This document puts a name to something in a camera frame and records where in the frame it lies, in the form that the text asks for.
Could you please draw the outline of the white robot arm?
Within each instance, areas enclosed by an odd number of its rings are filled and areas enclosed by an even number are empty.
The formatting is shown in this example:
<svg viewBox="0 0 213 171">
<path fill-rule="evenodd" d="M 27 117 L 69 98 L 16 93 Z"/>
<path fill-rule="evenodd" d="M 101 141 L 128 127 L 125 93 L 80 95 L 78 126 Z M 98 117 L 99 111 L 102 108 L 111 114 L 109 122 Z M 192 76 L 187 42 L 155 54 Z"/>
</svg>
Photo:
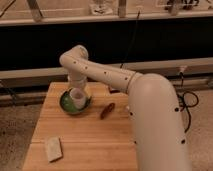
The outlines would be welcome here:
<svg viewBox="0 0 213 171">
<path fill-rule="evenodd" d="M 92 78 L 128 95 L 139 171 L 192 171 L 178 97 L 168 79 L 91 62 L 82 45 L 59 61 L 74 87 Z"/>
</svg>

